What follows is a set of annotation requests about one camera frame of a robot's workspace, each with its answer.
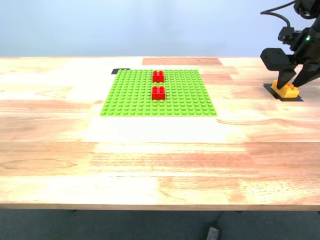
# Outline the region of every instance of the wooden table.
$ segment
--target wooden table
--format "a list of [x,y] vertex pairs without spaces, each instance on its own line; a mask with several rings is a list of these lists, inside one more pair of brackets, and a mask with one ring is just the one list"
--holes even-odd
[[[198,69],[218,117],[100,117],[116,68]],[[320,81],[282,102],[276,78],[259,58],[1,58],[0,207],[320,211]]]

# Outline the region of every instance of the green lego baseplate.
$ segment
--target green lego baseplate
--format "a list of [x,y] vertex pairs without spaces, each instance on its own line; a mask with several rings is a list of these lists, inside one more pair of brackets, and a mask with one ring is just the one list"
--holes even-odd
[[[153,71],[163,71],[164,83],[153,82]],[[165,87],[165,100],[152,100],[152,87]],[[210,116],[217,113],[198,70],[119,70],[101,117]]]

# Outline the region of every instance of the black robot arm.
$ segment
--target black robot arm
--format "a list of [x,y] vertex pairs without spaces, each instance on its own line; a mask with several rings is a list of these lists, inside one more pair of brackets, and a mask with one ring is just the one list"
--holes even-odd
[[[294,10],[304,19],[316,19],[311,27],[296,31],[284,16],[273,11],[294,4]],[[295,87],[300,87],[320,77],[320,0],[296,0],[286,5],[269,9],[261,14],[273,15],[283,19],[287,26],[283,27],[278,40],[289,45],[293,54],[287,55],[281,48],[266,48],[261,53],[261,59],[270,71],[278,71],[277,89],[281,89],[295,75],[297,65],[303,65],[302,70],[293,81]]]

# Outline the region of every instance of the cable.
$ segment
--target cable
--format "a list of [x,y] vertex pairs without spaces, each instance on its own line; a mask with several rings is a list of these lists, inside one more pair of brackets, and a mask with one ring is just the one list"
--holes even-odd
[[218,221],[219,221],[219,219],[221,218],[221,215],[224,213],[225,211],[221,211],[220,213],[219,213],[219,215],[216,217],[216,219],[214,220],[214,223],[216,224],[216,223],[218,223]]
[[269,10],[262,11],[262,12],[260,12],[260,14],[261,14],[261,15],[271,15],[271,16],[275,16],[275,17],[277,17],[277,18],[280,18],[280,19],[282,19],[283,21],[285,21],[287,27],[290,28],[290,27],[291,27],[290,21],[289,21],[285,16],[282,16],[282,15],[280,15],[280,14],[278,14],[278,13],[274,13],[273,11],[286,8],[286,7],[294,4],[295,2],[296,2],[296,1],[292,1],[292,2],[289,2],[289,3],[285,4],[285,5],[277,6],[277,7],[271,8],[271,9],[269,9]]

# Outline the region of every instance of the wall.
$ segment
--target wall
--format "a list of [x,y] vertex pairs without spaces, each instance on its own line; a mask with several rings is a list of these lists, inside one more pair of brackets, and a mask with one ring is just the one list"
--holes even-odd
[[[261,11],[290,0],[10,0],[0,56],[236,56],[283,48],[285,22]],[[278,11],[312,25],[293,6]]]

